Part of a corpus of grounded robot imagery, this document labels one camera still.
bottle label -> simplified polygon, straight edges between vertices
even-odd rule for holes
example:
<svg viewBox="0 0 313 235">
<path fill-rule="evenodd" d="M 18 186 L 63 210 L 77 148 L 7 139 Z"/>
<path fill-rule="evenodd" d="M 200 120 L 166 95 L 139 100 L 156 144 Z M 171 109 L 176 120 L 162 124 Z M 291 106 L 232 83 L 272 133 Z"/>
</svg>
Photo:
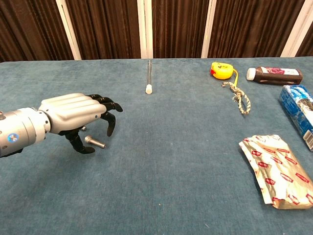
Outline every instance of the bottle label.
<svg viewBox="0 0 313 235">
<path fill-rule="evenodd" d="M 281 69 L 281 68 L 271 68 L 271 67 L 261 67 L 263 73 L 272 74 L 285 74 L 285 75 L 300 75 L 295 69 Z"/>
</svg>

curtain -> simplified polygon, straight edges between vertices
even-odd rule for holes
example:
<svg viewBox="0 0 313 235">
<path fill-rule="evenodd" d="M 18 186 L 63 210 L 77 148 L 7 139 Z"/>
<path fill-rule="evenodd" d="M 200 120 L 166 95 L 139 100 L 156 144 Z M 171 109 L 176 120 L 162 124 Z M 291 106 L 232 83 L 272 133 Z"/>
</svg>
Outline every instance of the curtain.
<svg viewBox="0 0 313 235">
<path fill-rule="evenodd" d="M 217 0 L 208 57 L 279 57 L 304 0 Z"/>
<path fill-rule="evenodd" d="M 55 0 L 0 1 L 0 62 L 71 59 Z"/>
<path fill-rule="evenodd" d="M 313 56 L 313 23 L 303 39 L 296 56 Z"/>
<path fill-rule="evenodd" d="M 155 58 L 200 58 L 209 0 L 152 0 Z"/>
<path fill-rule="evenodd" d="M 140 58 L 136 0 L 67 0 L 82 59 Z"/>
</svg>

rope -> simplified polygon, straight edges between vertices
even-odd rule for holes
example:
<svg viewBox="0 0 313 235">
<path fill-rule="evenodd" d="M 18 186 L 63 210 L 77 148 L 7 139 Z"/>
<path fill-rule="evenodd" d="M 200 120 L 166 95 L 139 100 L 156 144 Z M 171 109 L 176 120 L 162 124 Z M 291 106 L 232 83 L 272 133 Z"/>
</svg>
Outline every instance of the rope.
<svg viewBox="0 0 313 235">
<path fill-rule="evenodd" d="M 240 112 L 242 114 L 250 113 L 251 103 L 250 103 L 250 100 L 249 100 L 248 96 L 242 90 L 240 90 L 238 87 L 236 87 L 235 84 L 233 84 L 231 82 L 223 82 L 222 87 L 225 87 L 226 85 L 229 85 L 230 89 L 236 94 L 233 97 L 233 100 L 238 102 L 238 108 L 239 108 Z M 242 96 L 246 99 L 246 111 L 243 110 L 242 105 L 241 105 L 241 103 L 242 103 Z"/>
</svg>

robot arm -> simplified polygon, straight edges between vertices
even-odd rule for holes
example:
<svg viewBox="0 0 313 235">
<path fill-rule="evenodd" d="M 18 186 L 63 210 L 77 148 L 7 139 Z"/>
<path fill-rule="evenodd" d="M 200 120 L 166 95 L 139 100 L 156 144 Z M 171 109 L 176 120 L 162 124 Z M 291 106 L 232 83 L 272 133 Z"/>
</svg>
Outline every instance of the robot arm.
<svg viewBox="0 0 313 235">
<path fill-rule="evenodd" d="M 0 114 L 0 157 L 20 153 L 26 146 L 43 141 L 51 132 L 65 135 L 73 148 L 80 153 L 92 153 L 78 135 L 81 127 L 98 119 L 108 121 L 107 135 L 115 127 L 115 116 L 109 110 L 122 112 L 119 104 L 98 94 L 67 94 L 42 101 L 38 111 L 32 108 L 18 109 Z"/>
</svg>

metal bolt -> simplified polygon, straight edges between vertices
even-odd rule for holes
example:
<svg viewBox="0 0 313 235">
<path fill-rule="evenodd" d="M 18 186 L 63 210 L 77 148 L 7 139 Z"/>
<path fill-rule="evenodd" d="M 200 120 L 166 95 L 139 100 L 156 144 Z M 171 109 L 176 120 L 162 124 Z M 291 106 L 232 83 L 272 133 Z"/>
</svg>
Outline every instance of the metal bolt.
<svg viewBox="0 0 313 235">
<path fill-rule="evenodd" d="M 97 141 L 97 140 L 93 139 L 92 136 L 86 136 L 85 137 L 85 142 L 97 145 L 100 148 L 105 148 L 106 147 L 105 143 L 102 143 L 100 141 Z"/>
</svg>

